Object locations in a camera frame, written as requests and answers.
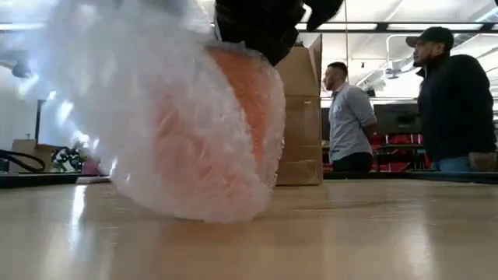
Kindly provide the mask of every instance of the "desk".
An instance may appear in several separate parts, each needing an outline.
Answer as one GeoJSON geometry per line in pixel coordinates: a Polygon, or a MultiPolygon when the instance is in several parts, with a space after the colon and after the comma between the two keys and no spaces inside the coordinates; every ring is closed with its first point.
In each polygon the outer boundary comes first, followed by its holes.
{"type": "Polygon", "coordinates": [[[0,191],[2,279],[496,279],[498,187],[279,187],[253,223],[168,219],[110,184],[0,191]]]}

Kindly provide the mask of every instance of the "black cable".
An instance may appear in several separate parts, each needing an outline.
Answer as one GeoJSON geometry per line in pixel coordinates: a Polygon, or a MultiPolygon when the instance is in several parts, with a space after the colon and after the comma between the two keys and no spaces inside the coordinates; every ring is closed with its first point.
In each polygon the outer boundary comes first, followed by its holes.
{"type": "Polygon", "coordinates": [[[31,173],[42,173],[45,171],[45,167],[46,167],[43,160],[38,159],[36,156],[28,155],[28,154],[25,154],[22,152],[12,152],[12,151],[5,151],[5,150],[0,149],[0,159],[6,159],[7,161],[9,161],[11,163],[15,163],[18,166],[22,167],[23,169],[25,169],[31,173]],[[25,164],[20,159],[17,159],[14,156],[32,159],[32,160],[36,161],[37,163],[39,163],[41,168],[36,168],[36,167],[30,166],[28,164],[25,164]]]}

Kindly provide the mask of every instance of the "short hair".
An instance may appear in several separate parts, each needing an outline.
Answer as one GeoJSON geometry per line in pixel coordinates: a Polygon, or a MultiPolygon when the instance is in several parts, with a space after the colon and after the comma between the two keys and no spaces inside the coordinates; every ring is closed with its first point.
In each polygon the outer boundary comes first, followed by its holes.
{"type": "Polygon", "coordinates": [[[347,77],[348,76],[348,66],[346,66],[343,62],[332,62],[327,66],[327,68],[332,67],[332,68],[337,68],[340,69],[341,71],[344,72],[344,75],[347,77]]]}

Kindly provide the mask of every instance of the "black sleeve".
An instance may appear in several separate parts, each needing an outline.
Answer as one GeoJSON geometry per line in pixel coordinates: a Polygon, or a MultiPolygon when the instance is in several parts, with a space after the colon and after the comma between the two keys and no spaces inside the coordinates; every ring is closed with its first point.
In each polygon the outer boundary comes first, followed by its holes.
{"type": "Polygon", "coordinates": [[[478,60],[467,55],[459,56],[453,65],[458,71],[457,91],[465,101],[471,152],[494,152],[496,149],[493,124],[493,97],[489,79],[478,60]]]}

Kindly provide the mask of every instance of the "black cap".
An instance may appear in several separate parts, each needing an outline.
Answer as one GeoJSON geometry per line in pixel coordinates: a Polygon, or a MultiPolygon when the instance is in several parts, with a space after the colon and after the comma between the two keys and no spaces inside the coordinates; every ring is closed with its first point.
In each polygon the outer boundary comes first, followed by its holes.
{"type": "Polygon", "coordinates": [[[451,31],[448,28],[440,26],[429,27],[418,37],[407,37],[406,43],[410,47],[415,47],[420,40],[424,42],[442,43],[448,50],[452,49],[454,44],[454,37],[451,31]]]}

